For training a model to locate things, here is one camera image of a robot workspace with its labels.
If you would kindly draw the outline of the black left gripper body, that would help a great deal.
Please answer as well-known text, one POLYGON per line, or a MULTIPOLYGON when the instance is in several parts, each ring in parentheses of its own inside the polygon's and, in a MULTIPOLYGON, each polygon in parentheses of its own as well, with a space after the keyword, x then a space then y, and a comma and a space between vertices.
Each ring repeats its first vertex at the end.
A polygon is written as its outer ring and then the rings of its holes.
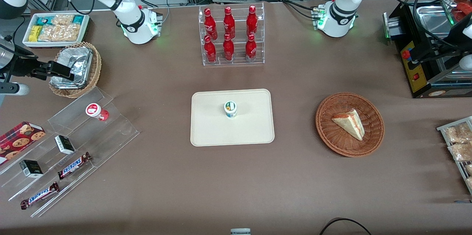
POLYGON ((414 64, 436 60, 445 56, 457 56, 464 52, 457 46, 438 41, 421 41, 414 47, 414 64))

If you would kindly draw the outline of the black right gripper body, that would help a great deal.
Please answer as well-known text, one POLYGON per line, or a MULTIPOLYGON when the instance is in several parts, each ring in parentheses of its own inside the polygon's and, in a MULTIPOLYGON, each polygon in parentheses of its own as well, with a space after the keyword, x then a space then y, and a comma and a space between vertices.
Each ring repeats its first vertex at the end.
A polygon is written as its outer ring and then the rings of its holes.
POLYGON ((35 77, 40 79, 33 71, 40 66, 40 62, 37 59, 23 59, 14 58, 9 63, 9 76, 17 77, 35 77))

